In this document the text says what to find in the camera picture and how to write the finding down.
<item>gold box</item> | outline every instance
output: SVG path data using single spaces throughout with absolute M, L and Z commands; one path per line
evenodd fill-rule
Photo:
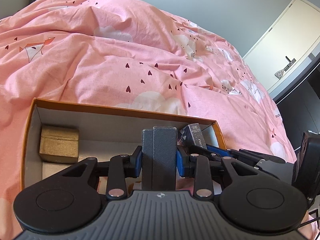
M 78 162 L 77 129 L 42 126 L 39 155 L 45 162 L 74 164 Z

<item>small black box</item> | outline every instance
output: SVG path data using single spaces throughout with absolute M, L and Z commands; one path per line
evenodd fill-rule
M 188 151 L 188 148 L 191 145 L 196 145 L 207 149 L 200 125 L 198 123 L 189 124 L 181 129 L 178 135 L 178 142 L 185 148 L 186 151 Z

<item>door frame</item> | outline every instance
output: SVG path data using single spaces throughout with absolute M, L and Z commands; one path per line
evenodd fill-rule
M 245 61 L 245 58 L 254 50 L 254 48 L 262 41 L 262 39 L 272 30 L 272 28 L 277 24 L 277 22 L 281 19 L 281 17 L 287 12 L 287 10 L 290 8 L 292 3 L 294 3 L 295 0 L 291 0 L 291 2 L 288 4 L 288 6 L 284 9 L 284 11 L 280 14 L 280 16 L 275 20 L 275 22 L 268 28 L 268 30 L 261 36 L 261 38 L 252 46 L 252 48 L 244 55 L 243 60 Z M 311 3 L 308 0 L 301 0 L 304 3 L 308 4 L 318 12 L 320 12 L 320 8 Z M 320 43 L 320 36 L 316 39 L 316 41 L 312 44 L 312 46 L 307 50 L 307 52 L 294 64 L 299 66 L 307 57 L 308 55 L 313 51 L 313 49 Z M 293 70 L 292 68 L 285 73 L 286 78 L 292 74 L 296 68 Z M 268 89 L 268 93 L 271 93 L 276 87 L 278 87 L 286 78 L 279 79 L 278 82 L 276 82 L 271 88 Z
M 276 25 L 276 23 L 282 18 L 282 16 L 287 12 L 287 10 L 290 8 L 290 5 L 293 4 L 295 0 L 291 0 L 291 2 L 287 5 L 287 7 L 284 9 L 284 11 L 279 15 L 279 17 L 274 21 L 274 23 L 266 30 L 266 32 L 258 39 L 258 41 L 251 47 L 251 49 L 248 50 L 248 52 L 243 56 L 243 59 L 245 59 L 251 51 L 262 41 L 262 39 L 271 31 L 271 29 Z M 306 4 L 310 5 L 312 8 L 316 9 L 318 12 L 320 12 L 320 8 L 315 6 L 313 3 L 309 2 L 308 0 L 301 0 L 305 2 Z

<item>gray block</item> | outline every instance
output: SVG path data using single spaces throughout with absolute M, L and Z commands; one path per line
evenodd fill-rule
M 153 130 L 142 131 L 142 190 L 152 190 Z
M 175 190 L 177 129 L 153 128 L 152 190 Z

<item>bed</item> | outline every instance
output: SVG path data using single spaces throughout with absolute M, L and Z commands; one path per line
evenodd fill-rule
M 21 231 L 33 98 L 217 120 L 228 148 L 294 162 L 281 115 L 222 37 L 140 0 L 37 0 L 0 20 L 0 239 Z

